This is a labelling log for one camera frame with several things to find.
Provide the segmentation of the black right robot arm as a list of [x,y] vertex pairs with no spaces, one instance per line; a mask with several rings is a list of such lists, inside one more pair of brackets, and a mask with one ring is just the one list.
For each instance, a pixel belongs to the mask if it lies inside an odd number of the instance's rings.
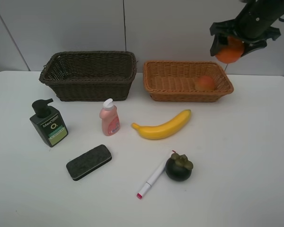
[[214,36],[210,48],[210,55],[216,56],[226,47],[228,37],[243,42],[245,56],[251,52],[267,47],[267,40],[277,40],[280,29],[272,27],[279,20],[284,22],[284,0],[247,0],[241,12],[231,20],[215,22],[210,27],[210,34]]

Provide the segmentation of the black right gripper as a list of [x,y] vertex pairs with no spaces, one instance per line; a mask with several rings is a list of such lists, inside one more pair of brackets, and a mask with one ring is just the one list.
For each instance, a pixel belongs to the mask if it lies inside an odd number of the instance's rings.
[[241,57],[266,48],[266,40],[275,41],[281,36],[280,29],[272,27],[272,24],[279,18],[280,15],[273,14],[267,17],[247,15],[237,16],[235,19],[223,22],[214,22],[210,27],[211,35],[215,35],[210,48],[210,55],[215,56],[228,46],[227,36],[233,36],[244,41],[244,51]]

